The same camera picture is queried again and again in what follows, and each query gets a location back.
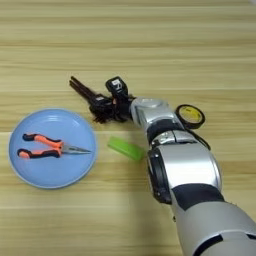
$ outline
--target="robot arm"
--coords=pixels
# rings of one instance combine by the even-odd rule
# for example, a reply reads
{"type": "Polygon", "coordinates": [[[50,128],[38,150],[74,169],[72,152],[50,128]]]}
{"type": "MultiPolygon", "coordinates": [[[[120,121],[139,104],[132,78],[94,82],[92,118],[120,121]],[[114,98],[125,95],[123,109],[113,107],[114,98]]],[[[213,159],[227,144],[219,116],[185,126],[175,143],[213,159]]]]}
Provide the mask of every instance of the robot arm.
{"type": "Polygon", "coordinates": [[[221,171],[168,104],[140,99],[132,119],[146,133],[152,192],[170,204],[185,256],[256,255],[256,224],[221,194],[221,171]]]}

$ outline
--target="wooden table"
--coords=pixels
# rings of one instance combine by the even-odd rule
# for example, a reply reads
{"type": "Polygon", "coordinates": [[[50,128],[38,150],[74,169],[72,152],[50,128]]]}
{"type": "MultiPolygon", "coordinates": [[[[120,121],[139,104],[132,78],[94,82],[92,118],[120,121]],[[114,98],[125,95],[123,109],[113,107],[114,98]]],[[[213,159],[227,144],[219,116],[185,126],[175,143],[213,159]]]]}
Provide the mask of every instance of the wooden table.
{"type": "Polygon", "coordinates": [[[102,92],[120,75],[136,96],[203,109],[226,200],[256,220],[255,22],[247,0],[0,0],[0,255],[181,255],[146,162],[106,146],[115,134],[146,147],[143,133],[93,123],[70,75],[102,92]],[[17,122],[48,107],[86,118],[100,148],[86,178],[55,191],[22,182],[7,155],[17,122]]]}

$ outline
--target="blue plastic plate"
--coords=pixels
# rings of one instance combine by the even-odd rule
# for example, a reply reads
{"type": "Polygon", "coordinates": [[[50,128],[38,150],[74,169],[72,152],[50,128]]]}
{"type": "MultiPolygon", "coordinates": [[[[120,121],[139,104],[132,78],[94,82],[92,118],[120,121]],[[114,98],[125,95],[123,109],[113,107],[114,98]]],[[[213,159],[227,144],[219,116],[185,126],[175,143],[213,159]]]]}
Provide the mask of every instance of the blue plastic plate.
{"type": "Polygon", "coordinates": [[[90,125],[79,115],[64,109],[45,109],[23,119],[13,131],[9,142],[9,158],[16,174],[27,183],[45,189],[68,186],[89,172],[97,156],[96,138],[90,125]],[[60,158],[24,159],[19,148],[49,148],[40,142],[27,142],[24,133],[40,133],[51,139],[88,149],[91,154],[62,154],[60,158]]]}

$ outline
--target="green object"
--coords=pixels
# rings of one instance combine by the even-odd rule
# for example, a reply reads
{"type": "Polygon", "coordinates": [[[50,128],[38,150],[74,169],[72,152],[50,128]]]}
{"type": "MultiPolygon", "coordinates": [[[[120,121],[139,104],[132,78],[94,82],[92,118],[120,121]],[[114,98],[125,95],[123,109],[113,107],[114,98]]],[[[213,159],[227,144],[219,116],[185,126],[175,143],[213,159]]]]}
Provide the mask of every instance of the green object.
{"type": "Polygon", "coordinates": [[[121,138],[111,137],[108,146],[135,161],[140,161],[144,156],[144,149],[131,144],[121,138]]]}

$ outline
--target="red pliers handle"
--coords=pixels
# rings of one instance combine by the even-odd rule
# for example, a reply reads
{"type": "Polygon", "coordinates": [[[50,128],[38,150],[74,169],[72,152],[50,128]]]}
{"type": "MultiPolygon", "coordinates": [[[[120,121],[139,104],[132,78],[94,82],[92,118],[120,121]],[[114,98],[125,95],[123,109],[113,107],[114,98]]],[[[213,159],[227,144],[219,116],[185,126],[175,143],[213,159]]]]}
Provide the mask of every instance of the red pliers handle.
{"type": "Polygon", "coordinates": [[[62,140],[52,140],[41,134],[23,134],[22,138],[25,141],[38,141],[52,148],[48,150],[33,150],[33,151],[20,148],[17,151],[17,154],[22,158],[42,158],[42,157],[48,157],[48,156],[53,156],[58,158],[62,154],[62,146],[64,144],[62,140]]]}

